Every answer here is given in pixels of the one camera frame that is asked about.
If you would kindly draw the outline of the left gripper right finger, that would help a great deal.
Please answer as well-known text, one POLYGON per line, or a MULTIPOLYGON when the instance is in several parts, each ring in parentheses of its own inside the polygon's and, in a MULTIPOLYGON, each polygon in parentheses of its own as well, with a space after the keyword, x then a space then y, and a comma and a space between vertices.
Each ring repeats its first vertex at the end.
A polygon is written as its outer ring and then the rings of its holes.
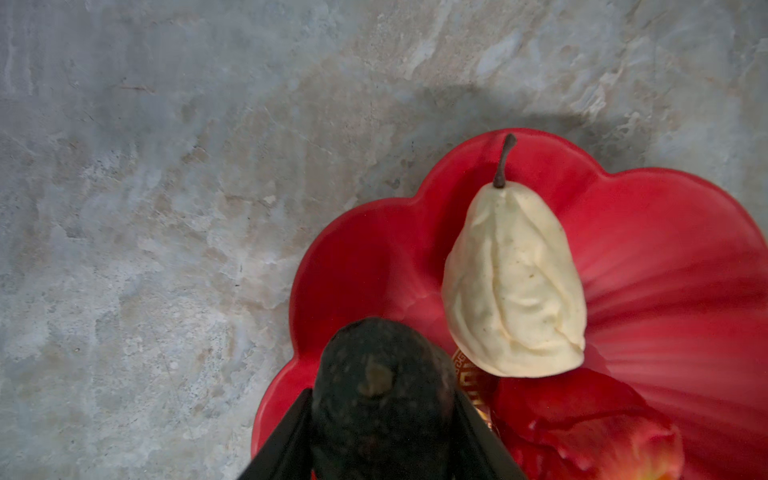
POLYGON ((455 390, 451 427, 451 471, 456 480, 527 480, 469 397, 455 390))

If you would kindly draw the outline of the red wrinkled fake pepper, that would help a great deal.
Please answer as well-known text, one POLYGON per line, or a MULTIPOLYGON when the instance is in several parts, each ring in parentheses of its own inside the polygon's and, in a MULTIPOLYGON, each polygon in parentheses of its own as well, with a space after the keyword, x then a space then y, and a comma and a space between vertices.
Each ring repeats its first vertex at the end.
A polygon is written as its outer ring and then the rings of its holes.
POLYGON ((543 430, 522 461, 530 479, 679 479, 684 464, 678 427, 639 414, 543 430))

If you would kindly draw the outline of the dark brown fake avocado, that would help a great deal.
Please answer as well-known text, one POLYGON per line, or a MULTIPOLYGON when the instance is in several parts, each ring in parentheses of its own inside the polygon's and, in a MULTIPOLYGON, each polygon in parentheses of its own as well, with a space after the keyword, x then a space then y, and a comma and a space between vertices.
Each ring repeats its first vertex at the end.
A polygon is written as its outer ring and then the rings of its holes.
POLYGON ((447 354, 399 322, 340 329, 313 386, 319 479, 449 479, 456 378, 447 354))

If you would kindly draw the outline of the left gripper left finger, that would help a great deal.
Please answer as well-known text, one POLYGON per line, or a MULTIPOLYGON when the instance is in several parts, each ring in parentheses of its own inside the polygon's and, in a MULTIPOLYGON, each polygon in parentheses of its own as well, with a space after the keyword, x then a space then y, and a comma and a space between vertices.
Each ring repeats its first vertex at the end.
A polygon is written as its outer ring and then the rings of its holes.
POLYGON ((312 389, 304 389, 239 480, 310 480, 312 389))

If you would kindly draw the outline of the red flower-shaped fruit bowl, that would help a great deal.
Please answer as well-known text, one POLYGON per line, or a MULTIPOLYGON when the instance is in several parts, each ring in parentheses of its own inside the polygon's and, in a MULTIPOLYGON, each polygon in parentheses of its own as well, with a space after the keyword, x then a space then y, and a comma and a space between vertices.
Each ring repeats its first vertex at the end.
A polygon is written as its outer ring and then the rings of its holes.
MULTIPOLYGON (((450 151, 410 198, 342 214, 309 247, 289 304, 294 354, 258 408, 258 450, 342 326, 380 316, 454 351, 440 299, 445 259, 504 132, 450 151)), ((767 475, 767 244, 731 196, 661 168, 606 172, 571 142, 515 131, 509 179, 563 225, 588 306, 587 368, 631 386, 682 432, 687 479, 767 475)))

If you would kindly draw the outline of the cream white fake pear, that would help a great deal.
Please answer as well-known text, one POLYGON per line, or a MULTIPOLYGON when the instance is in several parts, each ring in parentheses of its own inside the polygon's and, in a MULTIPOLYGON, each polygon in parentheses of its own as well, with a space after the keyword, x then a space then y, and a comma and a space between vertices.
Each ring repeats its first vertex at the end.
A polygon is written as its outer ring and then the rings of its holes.
POLYGON ((543 378, 583 364, 587 307, 564 227, 535 191, 505 176, 516 143, 505 136, 492 182, 468 208, 441 296, 451 337, 478 368, 543 378))

